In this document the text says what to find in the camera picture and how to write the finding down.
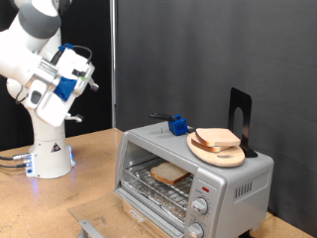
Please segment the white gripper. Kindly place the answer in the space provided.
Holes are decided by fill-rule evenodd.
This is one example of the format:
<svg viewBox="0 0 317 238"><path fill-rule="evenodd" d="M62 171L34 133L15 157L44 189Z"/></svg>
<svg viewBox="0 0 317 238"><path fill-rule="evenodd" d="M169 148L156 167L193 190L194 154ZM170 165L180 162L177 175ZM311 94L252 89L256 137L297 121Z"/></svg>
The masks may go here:
<svg viewBox="0 0 317 238"><path fill-rule="evenodd" d="M59 127L64 120L81 123L81 115L71 115L68 111L87 85L90 85L92 91L99 89L99 85L92 78L95 67L89 59L77 54L73 49L65 49L62 52L56 67L57 85L45 93L35 109L36 115L54 127Z"/></svg>

